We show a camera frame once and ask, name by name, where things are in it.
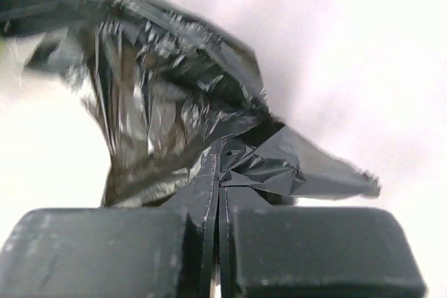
shiny plastic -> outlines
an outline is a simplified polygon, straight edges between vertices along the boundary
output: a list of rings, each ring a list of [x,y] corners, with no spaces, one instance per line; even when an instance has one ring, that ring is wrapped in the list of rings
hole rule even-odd
[[[286,197],[379,195],[374,177],[269,113],[246,45],[165,1],[106,3],[106,20],[47,35],[28,63],[58,72],[101,126],[112,162],[104,206],[161,204],[204,173],[213,143],[222,186]]]

black plastic bag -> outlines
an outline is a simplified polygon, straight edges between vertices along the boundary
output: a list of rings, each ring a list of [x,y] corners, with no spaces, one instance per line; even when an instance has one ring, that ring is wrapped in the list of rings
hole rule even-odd
[[[104,206],[156,206],[220,152],[222,186],[280,197],[378,196],[377,180],[273,117],[254,53],[161,0],[106,0],[96,26],[49,34],[28,67],[59,73],[97,120]]]

wrinkled plastic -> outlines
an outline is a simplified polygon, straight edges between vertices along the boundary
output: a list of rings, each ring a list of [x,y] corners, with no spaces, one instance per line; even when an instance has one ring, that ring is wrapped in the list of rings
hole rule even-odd
[[[204,173],[211,144],[221,186],[284,197],[379,195],[374,177],[269,113],[246,45],[164,1],[106,3],[106,20],[47,35],[28,63],[59,73],[100,125],[111,157],[104,206],[161,204]]]

white background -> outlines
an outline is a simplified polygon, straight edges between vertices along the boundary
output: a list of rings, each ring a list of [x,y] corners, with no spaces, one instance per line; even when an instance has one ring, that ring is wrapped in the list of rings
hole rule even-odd
[[[393,212],[430,297],[447,297],[445,0],[171,1],[254,47],[275,113],[381,177],[379,200],[337,204]],[[30,51],[19,44],[13,54]],[[0,241],[29,209],[97,206],[108,170],[101,134],[76,99],[55,80],[19,74],[3,60]]]

